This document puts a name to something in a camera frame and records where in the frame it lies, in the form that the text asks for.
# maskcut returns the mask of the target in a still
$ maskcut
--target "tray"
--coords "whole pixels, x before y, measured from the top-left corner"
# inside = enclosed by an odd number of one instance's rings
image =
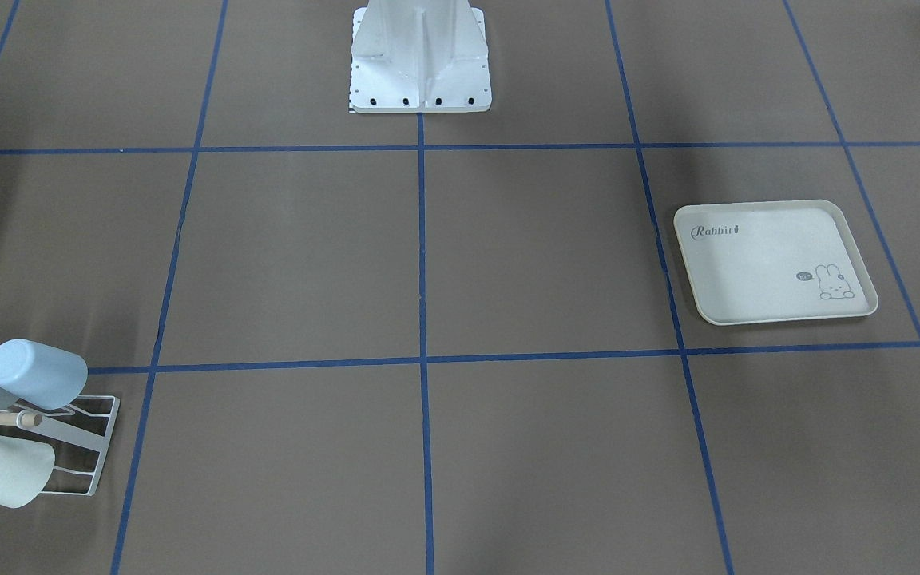
[[[857,317],[879,307],[831,201],[685,206],[674,227],[698,313],[709,323]]]

